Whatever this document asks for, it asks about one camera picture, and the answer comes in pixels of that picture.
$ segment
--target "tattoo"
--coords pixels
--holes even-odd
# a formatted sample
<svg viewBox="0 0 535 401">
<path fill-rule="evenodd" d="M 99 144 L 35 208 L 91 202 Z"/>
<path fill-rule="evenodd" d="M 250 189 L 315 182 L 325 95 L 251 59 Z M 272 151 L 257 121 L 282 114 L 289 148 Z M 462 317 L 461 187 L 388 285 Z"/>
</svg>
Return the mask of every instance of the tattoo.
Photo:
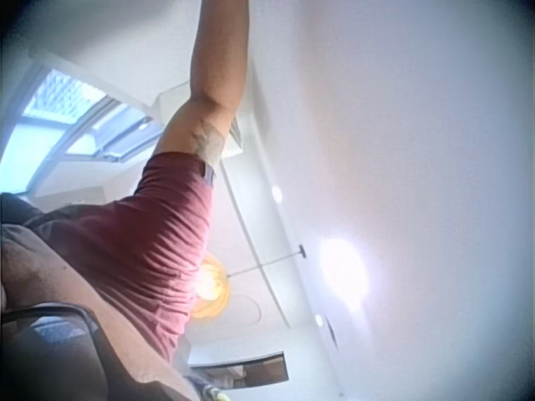
<svg viewBox="0 0 535 401">
<path fill-rule="evenodd" d="M 212 124 L 203 121 L 201 127 L 192 133 L 191 139 L 194 154 L 210 166 L 216 167 L 225 147 L 225 137 Z"/>
</svg>

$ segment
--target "person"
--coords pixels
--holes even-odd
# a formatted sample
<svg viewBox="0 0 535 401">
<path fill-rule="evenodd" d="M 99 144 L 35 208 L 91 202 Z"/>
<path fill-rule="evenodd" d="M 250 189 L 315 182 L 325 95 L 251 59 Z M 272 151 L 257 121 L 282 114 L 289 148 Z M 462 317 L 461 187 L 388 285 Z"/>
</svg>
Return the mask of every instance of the person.
<svg viewBox="0 0 535 401">
<path fill-rule="evenodd" d="M 191 97 L 166 126 L 133 195 L 30 210 L 22 225 L 3 225 L 3 308 L 83 305 L 132 378 L 159 380 L 188 399 L 195 399 L 191 386 L 170 361 L 195 302 L 213 168 L 242 99 L 248 19 L 247 0 L 202 1 Z"/>
</svg>

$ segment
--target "light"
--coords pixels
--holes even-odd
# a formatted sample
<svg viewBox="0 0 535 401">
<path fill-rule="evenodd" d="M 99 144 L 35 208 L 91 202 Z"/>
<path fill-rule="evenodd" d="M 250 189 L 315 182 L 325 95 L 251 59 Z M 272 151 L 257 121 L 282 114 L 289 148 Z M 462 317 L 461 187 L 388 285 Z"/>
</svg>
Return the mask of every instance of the light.
<svg viewBox="0 0 535 401">
<path fill-rule="evenodd" d="M 346 241 L 325 240 L 320 266 L 334 293 L 351 310 L 357 309 L 368 292 L 368 277 L 357 251 Z"/>
<path fill-rule="evenodd" d="M 281 191 L 281 189 L 274 185 L 271 187 L 271 193 L 273 194 L 273 199 L 277 202 L 277 203 L 281 203 L 283 201 L 283 192 Z"/>
<path fill-rule="evenodd" d="M 316 315 L 316 324 L 320 327 L 324 325 L 324 319 L 321 317 L 321 315 Z"/>
</svg>

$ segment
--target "window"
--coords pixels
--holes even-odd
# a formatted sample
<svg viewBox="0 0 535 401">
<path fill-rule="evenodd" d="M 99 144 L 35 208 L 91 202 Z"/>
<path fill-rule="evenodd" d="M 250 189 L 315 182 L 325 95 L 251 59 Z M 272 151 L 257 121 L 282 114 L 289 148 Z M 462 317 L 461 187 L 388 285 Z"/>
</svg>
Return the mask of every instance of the window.
<svg viewBox="0 0 535 401">
<path fill-rule="evenodd" d="M 235 363 L 192 366 L 191 370 L 221 389 L 259 387 L 288 380 L 284 353 Z"/>
<path fill-rule="evenodd" d="M 138 109 L 56 70 L 18 109 L 16 124 L 3 132 L 9 140 L 0 160 L 0 192 L 33 189 L 39 184 L 37 173 L 40 180 L 46 176 L 44 165 L 51 170 L 60 161 L 128 160 L 155 143 L 163 130 Z"/>
</svg>

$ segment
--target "red t-shirt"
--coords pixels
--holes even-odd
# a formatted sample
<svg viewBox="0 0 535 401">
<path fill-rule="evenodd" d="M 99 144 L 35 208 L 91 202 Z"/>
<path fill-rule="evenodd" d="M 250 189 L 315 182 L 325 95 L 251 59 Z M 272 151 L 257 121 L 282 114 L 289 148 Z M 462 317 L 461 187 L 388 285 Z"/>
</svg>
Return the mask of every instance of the red t-shirt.
<svg viewBox="0 0 535 401">
<path fill-rule="evenodd" d="M 132 196 L 27 225 L 171 360 L 195 303 L 212 170 L 194 155 L 153 156 Z"/>
</svg>

